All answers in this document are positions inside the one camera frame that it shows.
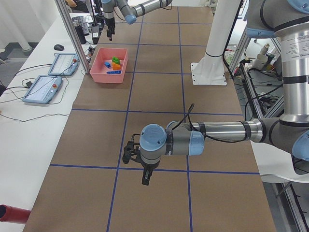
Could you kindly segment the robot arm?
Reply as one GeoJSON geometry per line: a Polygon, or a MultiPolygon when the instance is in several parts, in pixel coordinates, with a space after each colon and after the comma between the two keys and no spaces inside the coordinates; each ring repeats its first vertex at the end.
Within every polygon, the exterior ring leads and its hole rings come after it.
{"type": "Polygon", "coordinates": [[[204,143],[253,141],[309,158],[309,3],[306,0],[252,0],[248,30],[269,31],[281,41],[284,112],[280,117],[251,118],[227,123],[196,122],[189,115],[166,128],[144,127],[138,157],[143,165],[142,183],[148,185],[164,155],[200,155],[204,143]]]}
{"type": "Polygon", "coordinates": [[[134,7],[129,6],[127,0],[102,0],[103,16],[107,28],[107,37],[112,41],[115,34],[114,8],[118,7],[125,21],[132,25],[137,18],[156,9],[165,8],[171,5],[172,0],[149,0],[134,7]]]}

